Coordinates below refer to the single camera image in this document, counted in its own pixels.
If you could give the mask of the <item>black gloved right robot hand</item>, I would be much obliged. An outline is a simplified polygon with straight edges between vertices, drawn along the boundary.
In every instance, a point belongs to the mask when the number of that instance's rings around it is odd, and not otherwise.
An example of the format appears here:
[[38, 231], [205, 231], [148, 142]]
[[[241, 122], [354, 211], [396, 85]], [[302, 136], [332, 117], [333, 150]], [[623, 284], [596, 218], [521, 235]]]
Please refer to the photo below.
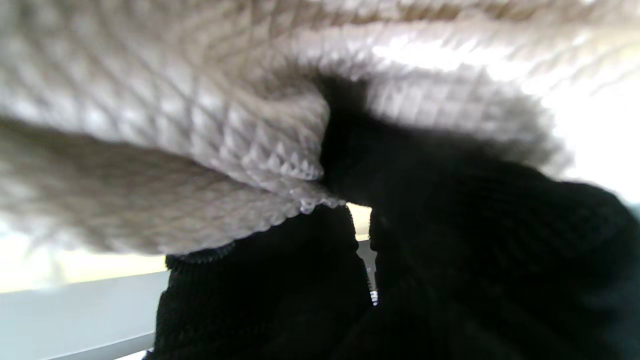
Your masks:
[[325, 78], [322, 184], [349, 209], [166, 256], [147, 360], [637, 360], [639, 221], [601, 187], [364, 111]]

